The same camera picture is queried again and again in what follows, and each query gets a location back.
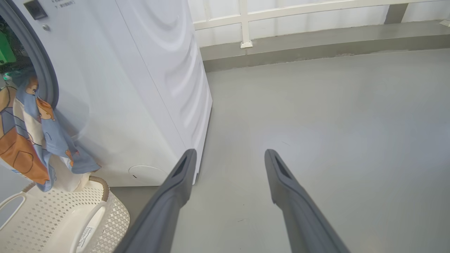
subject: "laundry basket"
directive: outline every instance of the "laundry basket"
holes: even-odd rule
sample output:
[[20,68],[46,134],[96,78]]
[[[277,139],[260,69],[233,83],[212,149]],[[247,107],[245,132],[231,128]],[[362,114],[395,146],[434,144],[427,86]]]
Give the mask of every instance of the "laundry basket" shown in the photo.
[[80,192],[29,185],[0,209],[16,198],[22,203],[0,227],[2,253],[110,253],[130,224],[125,206],[95,176]]

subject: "white metal railing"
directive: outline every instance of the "white metal railing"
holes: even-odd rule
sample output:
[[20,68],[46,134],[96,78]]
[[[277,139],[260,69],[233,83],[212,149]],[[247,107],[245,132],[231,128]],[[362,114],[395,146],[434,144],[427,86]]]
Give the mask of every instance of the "white metal railing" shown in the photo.
[[352,8],[380,6],[380,5],[397,5],[397,4],[434,2],[434,1],[444,1],[444,0],[337,0],[315,4],[294,5],[289,7],[267,9],[263,11],[255,11],[249,13],[247,11],[247,0],[239,0],[240,14],[220,18],[210,18],[210,15],[207,13],[206,14],[207,20],[194,22],[194,27],[196,30],[202,30],[207,28],[241,23],[242,24],[241,48],[247,48],[253,46],[248,31],[248,22],[250,21],[268,18],[279,18],[313,12],[338,10],[338,9],[352,9]]

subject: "white label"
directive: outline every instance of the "white label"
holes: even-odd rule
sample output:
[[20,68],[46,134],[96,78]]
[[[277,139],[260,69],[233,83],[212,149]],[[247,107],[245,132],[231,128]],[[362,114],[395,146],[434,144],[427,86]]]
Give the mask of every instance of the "white label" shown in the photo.
[[92,234],[93,231],[94,231],[94,227],[87,226],[85,228],[85,231],[83,232],[83,235],[81,236],[80,242],[78,243],[79,248],[83,247],[84,243],[87,241],[87,238],[89,237],[90,234]]

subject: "green object inside drum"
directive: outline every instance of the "green object inside drum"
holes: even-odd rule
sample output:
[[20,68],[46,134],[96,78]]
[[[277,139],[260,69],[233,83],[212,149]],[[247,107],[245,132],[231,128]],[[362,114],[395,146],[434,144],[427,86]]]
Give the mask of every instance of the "green object inside drum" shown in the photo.
[[0,32],[0,66],[7,63],[14,63],[16,61],[16,56],[9,45],[7,36]]

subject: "white washing machine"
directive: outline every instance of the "white washing machine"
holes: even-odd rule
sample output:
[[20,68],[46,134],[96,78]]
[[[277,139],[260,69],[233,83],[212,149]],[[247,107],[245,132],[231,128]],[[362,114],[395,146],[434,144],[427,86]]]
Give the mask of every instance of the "white washing machine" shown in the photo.
[[186,149],[198,173],[212,98],[186,0],[0,0],[40,96],[110,186],[160,185]]

